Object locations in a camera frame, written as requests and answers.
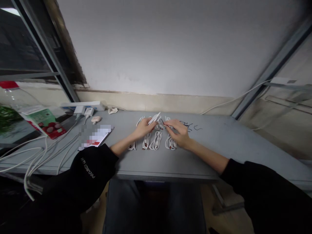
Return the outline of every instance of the leg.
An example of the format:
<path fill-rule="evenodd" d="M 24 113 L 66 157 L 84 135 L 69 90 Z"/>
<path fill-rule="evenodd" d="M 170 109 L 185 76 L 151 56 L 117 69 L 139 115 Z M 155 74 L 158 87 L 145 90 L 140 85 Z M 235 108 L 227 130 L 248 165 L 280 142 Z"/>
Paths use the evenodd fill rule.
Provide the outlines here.
<path fill-rule="evenodd" d="M 111 179 L 103 234 L 142 233 L 141 197 L 133 180 Z"/>
<path fill-rule="evenodd" d="M 199 184 L 170 185 L 168 227 L 170 233 L 207 233 Z"/>

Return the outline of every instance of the pixelated area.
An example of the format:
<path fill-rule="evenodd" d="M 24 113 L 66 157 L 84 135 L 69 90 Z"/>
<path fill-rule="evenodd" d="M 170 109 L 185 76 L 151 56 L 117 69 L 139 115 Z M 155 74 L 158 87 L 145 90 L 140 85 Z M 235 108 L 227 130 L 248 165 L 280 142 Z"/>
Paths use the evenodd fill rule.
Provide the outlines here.
<path fill-rule="evenodd" d="M 78 150 L 81 151 L 89 146 L 100 146 L 113 129 L 112 125 L 81 125 Z"/>

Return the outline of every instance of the black sleeve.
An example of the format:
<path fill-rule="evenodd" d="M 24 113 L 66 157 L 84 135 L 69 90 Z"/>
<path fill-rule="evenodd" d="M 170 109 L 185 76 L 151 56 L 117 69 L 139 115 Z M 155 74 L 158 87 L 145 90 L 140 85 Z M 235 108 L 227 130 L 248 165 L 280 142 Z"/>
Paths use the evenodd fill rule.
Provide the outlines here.
<path fill-rule="evenodd" d="M 244 198 L 255 233 L 312 233 L 312 199 L 272 169 L 230 159 L 221 179 Z"/>
<path fill-rule="evenodd" d="M 71 168 L 49 179 L 43 194 L 6 226 L 8 233 L 81 233 L 80 214 L 100 197 L 115 174 L 116 157 L 104 144 L 88 147 Z"/>

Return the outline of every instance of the white power strip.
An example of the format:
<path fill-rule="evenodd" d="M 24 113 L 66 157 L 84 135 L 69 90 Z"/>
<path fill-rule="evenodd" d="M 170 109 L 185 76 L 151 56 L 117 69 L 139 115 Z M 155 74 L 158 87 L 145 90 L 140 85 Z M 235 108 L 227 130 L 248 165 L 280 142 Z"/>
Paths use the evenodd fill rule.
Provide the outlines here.
<path fill-rule="evenodd" d="M 96 110 L 96 111 L 103 111 L 103 110 L 105 110 L 105 106 L 100 101 L 73 102 L 73 103 L 63 102 L 60 107 L 63 110 L 73 110 L 73 111 L 75 111 L 77 106 L 84 106 L 85 108 L 94 108 L 94 110 Z"/>

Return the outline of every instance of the table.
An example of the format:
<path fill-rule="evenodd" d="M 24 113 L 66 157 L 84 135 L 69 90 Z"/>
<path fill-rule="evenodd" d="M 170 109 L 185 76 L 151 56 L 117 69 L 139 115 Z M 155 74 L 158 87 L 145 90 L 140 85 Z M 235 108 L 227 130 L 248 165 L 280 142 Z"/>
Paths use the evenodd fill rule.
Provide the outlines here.
<path fill-rule="evenodd" d="M 115 129 L 105 140 L 108 146 L 113 145 L 118 140 L 129 135 L 136 127 L 136 123 L 141 116 L 153 116 L 157 112 L 143 111 L 118 111 L 115 114 L 109 115 L 106 111 L 99 111 L 95 116 L 99 115 L 102 120 L 97 123 L 111 124 Z M 233 158 L 238 162 L 251 161 L 260 163 L 270 167 L 284 178 L 300 187 L 303 190 L 311 190 L 312 188 L 312 170 L 288 155 L 278 147 L 274 146 L 255 132 L 251 131 L 238 121 L 230 116 L 215 116 L 215 115 L 198 115 L 185 113 L 164 113 L 160 114 L 162 119 L 165 116 L 171 119 L 179 119 L 191 124 L 192 131 L 189 133 L 191 138 L 194 138 L 199 143 L 212 149 L 213 151 L 222 154 L 227 158 Z M 69 129 L 74 118 L 67 119 L 63 125 Z M 84 122 L 82 118 L 78 124 L 69 132 L 64 140 L 59 142 L 55 149 L 64 148 L 64 146 L 79 132 L 86 128 L 91 128 L 91 118 L 87 120 L 86 126 L 81 124 Z M 202 128 L 196 131 L 192 126 Z M 136 179 L 136 180 L 153 180 L 153 181 L 198 181 L 208 182 L 218 180 L 217 173 L 207 164 L 205 164 L 197 156 L 184 149 L 177 148 L 176 150 L 166 149 L 164 144 L 167 139 L 167 131 L 162 132 L 161 145 L 158 150 L 142 150 L 143 139 L 137 142 L 137 150 L 126 151 L 121 155 L 116 164 L 116 177 L 120 179 Z M 44 147 L 44 139 L 31 142 L 19 150 L 25 150 L 32 147 Z M 65 163 L 61 168 L 61 172 L 69 169 L 72 160 L 78 153 L 77 147 L 73 147 L 66 157 Z M 64 156 L 67 149 L 64 149 L 57 157 L 47 162 L 36 172 L 46 175 L 55 175 L 61 158 Z M 0 163 L 0 168 L 11 167 L 34 152 L 28 151 L 16 155 L 8 160 Z M 25 173 L 30 162 L 20 167 L 14 168 L 9 172 Z"/>

